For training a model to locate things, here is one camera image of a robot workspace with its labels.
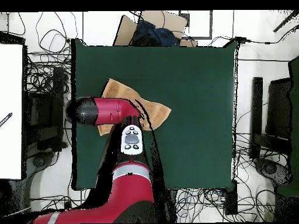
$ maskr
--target green table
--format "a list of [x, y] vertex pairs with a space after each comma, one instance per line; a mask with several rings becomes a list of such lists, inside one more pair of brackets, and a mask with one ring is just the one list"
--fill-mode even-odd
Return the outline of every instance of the green table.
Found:
[[[168, 106], [155, 130], [166, 187], [231, 188], [236, 47], [88, 47], [75, 40], [76, 97], [100, 96], [112, 78]], [[106, 138], [77, 125], [77, 190], [94, 188]]]

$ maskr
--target towel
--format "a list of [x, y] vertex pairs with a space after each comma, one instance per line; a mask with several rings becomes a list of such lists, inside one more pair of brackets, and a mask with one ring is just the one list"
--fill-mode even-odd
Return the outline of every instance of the towel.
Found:
[[[102, 98], [122, 98], [130, 100], [133, 103], [133, 105], [135, 105], [136, 108], [139, 109], [139, 111], [144, 117], [144, 119], [140, 119], [140, 123], [142, 125], [143, 130], [145, 131], [151, 130], [150, 125], [142, 108], [135, 100], [138, 100], [147, 111], [149, 120], [152, 125], [152, 129], [157, 129], [168, 118], [169, 114], [171, 113], [171, 109], [167, 106], [164, 106], [160, 103], [145, 100], [141, 98], [140, 95], [134, 89], [113, 79], [109, 79], [102, 94]], [[100, 136], [109, 133], [112, 126], [112, 124], [98, 125]]]

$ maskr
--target pen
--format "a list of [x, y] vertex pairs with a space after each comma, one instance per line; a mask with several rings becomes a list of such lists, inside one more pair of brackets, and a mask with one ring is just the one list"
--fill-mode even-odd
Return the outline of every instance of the pen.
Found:
[[3, 120], [1, 120], [0, 127], [3, 126], [4, 123], [7, 122], [11, 116], [12, 116], [12, 113], [9, 113]]

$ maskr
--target blue cloth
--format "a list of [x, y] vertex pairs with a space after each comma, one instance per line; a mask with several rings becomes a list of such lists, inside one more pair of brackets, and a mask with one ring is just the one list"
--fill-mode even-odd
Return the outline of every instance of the blue cloth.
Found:
[[156, 29], [150, 22], [141, 21], [137, 25], [133, 46], [163, 46], [179, 47], [180, 44], [173, 33], [164, 28]]

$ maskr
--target cardboard box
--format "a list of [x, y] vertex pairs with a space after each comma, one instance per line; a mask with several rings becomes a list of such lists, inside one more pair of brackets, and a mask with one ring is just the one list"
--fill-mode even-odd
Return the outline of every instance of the cardboard box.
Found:
[[[182, 38], [185, 26], [187, 24], [187, 20], [185, 18], [164, 11], [162, 13], [161, 10], [142, 11], [141, 16], [147, 22], [154, 24], [156, 28], [161, 28], [164, 25], [164, 28], [169, 29], [170, 31], [176, 31], [173, 32], [173, 35], [179, 40]], [[121, 17], [119, 29], [117, 31], [113, 45], [128, 46], [132, 36], [134, 35], [136, 27], [136, 23], [134, 23], [126, 15], [123, 15]], [[197, 46], [197, 41], [191, 42], [190, 40], [181, 40], [180, 46], [195, 47]]]

